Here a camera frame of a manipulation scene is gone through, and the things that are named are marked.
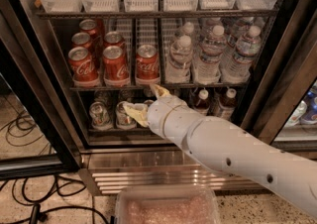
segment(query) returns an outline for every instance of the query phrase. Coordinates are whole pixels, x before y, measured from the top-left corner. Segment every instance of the white robotic arm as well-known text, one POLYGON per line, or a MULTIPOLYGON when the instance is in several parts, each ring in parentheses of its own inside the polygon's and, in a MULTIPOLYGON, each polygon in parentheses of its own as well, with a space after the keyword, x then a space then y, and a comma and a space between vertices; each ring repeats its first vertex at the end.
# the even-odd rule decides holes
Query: white robotic arm
POLYGON ((150 106, 148 124, 204 167, 246 177, 317 218, 317 163, 273 148, 227 120, 203 116, 172 95, 150 106))

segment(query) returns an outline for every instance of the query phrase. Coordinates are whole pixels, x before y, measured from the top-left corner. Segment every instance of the open refrigerator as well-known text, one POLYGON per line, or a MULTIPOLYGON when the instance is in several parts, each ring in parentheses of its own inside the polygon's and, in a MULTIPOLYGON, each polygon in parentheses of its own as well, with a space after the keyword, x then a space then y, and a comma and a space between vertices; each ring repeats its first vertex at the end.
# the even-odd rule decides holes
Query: open refrigerator
MULTIPOLYGON (((1 17, 11 30, 5 35, 10 35, 16 42, 7 42, 8 38, 4 34, 1 36, 6 49, 12 49, 8 57, 17 55, 13 49, 16 46, 25 53, 25 61, 32 69, 29 73, 39 82, 31 91, 41 97, 40 106, 53 107, 53 111, 46 110, 45 113, 50 121, 58 121, 53 127, 66 134, 61 135, 61 139, 49 137, 57 151, 59 164, 64 164, 63 168, 51 172, 67 171, 67 166, 70 166, 69 170, 77 169, 94 195, 116 194, 127 186, 145 184, 203 184, 223 190, 261 188, 243 177, 204 169, 172 142, 163 140, 150 129, 138 126, 124 130, 114 124, 112 129, 100 131, 91 125, 89 107, 96 91, 106 92, 113 122, 116 120, 114 108, 124 93, 130 95, 132 102, 155 100, 145 95, 146 86, 136 83, 135 55, 142 44, 151 44, 158 49, 158 83, 188 101, 190 90, 201 85, 194 83, 192 78, 186 83, 167 83, 164 56, 178 27, 190 21, 199 30, 202 19, 210 17, 255 17, 262 27, 263 45, 246 82, 220 80, 202 87, 210 91, 218 87, 235 88, 238 106, 231 118, 234 124, 277 148, 316 159, 316 125, 309 125, 312 134, 309 140, 302 136, 296 141, 279 140, 284 124, 316 80, 316 6, 313 3, 316 0, 60 1, 62 3, 55 0, 1 0, 1 17), (122 33, 130 63, 129 85, 118 88, 106 85, 103 80, 93 87, 74 84, 67 55, 71 50, 71 37, 85 19, 101 21, 105 33, 122 33)), ((12 89, 19 93, 21 84, 15 80, 14 70, 5 73, 8 70, 5 66, 1 70, 12 89)), ((24 99, 28 100, 28 97, 21 97, 22 101, 24 99)), ((30 101, 24 105, 28 109, 34 106, 30 101)), ((32 115, 39 121, 37 112, 32 115)), ((305 129, 306 126, 295 125, 294 128, 305 129)), ((3 170, 8 169, 6 162, 1 166, 3 170)), ((41 172, 35 167, 31 168, 30 175, 39 174, 41 172)), ((15 177, 15 174, 9 172, 3 177, 15 177)))

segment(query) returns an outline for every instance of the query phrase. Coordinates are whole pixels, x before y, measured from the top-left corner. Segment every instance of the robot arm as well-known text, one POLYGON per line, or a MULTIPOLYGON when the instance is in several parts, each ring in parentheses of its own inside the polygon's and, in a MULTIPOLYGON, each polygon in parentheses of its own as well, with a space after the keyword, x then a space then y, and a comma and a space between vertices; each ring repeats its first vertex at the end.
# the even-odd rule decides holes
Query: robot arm
POLYGON ((211 170, 246 177, 317 218, 317 164, 273 148, 227 120, 206 117, 176 96, 148 110, 150 129, 211 170))

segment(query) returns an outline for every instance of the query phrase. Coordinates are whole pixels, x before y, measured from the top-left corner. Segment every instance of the floor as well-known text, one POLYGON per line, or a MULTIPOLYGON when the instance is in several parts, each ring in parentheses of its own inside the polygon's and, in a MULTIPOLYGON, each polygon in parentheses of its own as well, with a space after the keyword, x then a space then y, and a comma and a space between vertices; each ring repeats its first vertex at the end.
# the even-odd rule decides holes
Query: floor
MULTIPOLYGON (((5 125, 15 120, 21 111, 24 111, 24 108, 15 95, 0 95, 0 129, 4 128, 0 131, 2 160, 52 151, 45 137, 41 137, 39 128, 32 126, 30 118, 22 119, 25 123, 22 123, 21 127, 31 126, 32 132, 19 138, 17 135, 21 136, 25 131, 21 132, 16 127, 8 134, 8 126, 5 125)), ((116 195, 93 197, 83 186, 77 173, 0 181, 0 223, 29 223, 27 218, 31 215, 33 205, 38 202, 42 212, 61 206, 68 207, 47 213, 46 220, 39 223, 110 223, 111 216, 115 216, 116 199, 116 195), (99 211, 107 221, 90 208, 99 211)), ((217 192, 217 201, 222 224, 317 224, 317 220, 267 191, 248 191, 247 194, 217 192)))

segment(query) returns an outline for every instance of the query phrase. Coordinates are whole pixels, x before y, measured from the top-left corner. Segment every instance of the refrigerator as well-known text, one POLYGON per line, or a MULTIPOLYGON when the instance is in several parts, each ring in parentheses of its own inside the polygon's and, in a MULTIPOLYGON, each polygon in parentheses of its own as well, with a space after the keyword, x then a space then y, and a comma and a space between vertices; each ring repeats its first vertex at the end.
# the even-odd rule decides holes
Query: refrigerator
POLYGON ((78 12, 58 9, 47 12, 43 4, 50 6, 50 1, 0 1, 1 30, 5 30, 1 31, 1 74, 54 148, 53 154, 44 157, 1 161, 2 178, 78 170, 93 195, 116 194, 126 186, 142 184, 203 184, 222 190, 262 188, 237 175, 206 170, 174 143, 148 128, 124 130, 115 125, 114 108, 125 92, 132 96, 133 102, 155 100, 145 95, 148 88, 136 84, 134 78, 138 44, 155 40, 163 63, 162 26, 171 21, 173 33, 175 26, 186 21, 199 27, 201 19, 210 17, 255 17, 260 21, 263 44, 250 78, 244 83, 219 81, 202 86, 190 79, 187 83, 171 84, 165 82, 161 71, 158 83, 180 94, 185 101, 190 90, 197 86, 209 91, 233 87, 237 90, 238 106, 232 123, 266 144, 316 159, 316 138, 280 139, 285 130, 288 135, 293 135, 296 128, 309 127, 312 134, 316 130, 316 124, 283 129, 316 80, 316 0, 277 0, 271 9, 242 10, 234 6, 229 10, 211 10, 198 5, 192 11, 168 10, 158 0, 152 12, 128 12, 129 3, 127 7, 124 5, 128 0, 119 0, 119 8, 111 12, 91 12, 82 7, 78 12), (102 22, 105 33, 116 30, 125 34, 129 41, 130 85, 121 88, 104 82, 93 87, 74 85, 67 56, 72 48, 71 37, 79 32, 79 23, 86 19, 102 22), (109 112, 112 129, 100 131, 92 127, 89 107, 95 101, 96 91, 106 92, 112 105, 109 112))

